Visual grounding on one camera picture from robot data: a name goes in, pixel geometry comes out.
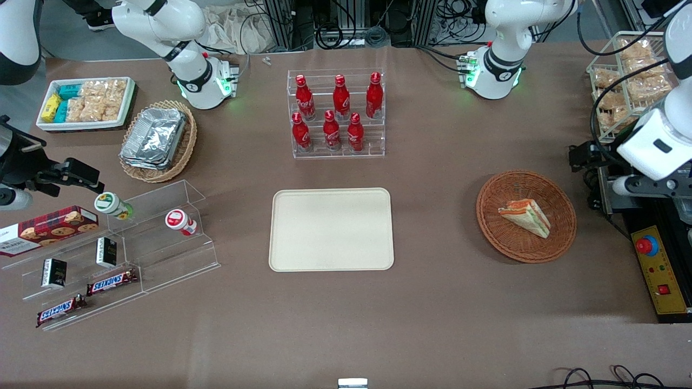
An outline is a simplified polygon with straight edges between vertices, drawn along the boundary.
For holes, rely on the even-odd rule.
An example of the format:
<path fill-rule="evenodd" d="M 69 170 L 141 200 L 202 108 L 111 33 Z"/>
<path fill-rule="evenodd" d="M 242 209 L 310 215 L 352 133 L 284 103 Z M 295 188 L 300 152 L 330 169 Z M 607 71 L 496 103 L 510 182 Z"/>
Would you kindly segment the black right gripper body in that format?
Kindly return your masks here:
<path fill-rule="evenodd" d="M 49 170 L 54 162 L 45 154 L 46 142 L 28 135 L 9 124 L 10 118 L 2 116 L 2 184 L 14 188 L 26 188 L 40 172 Z"/>

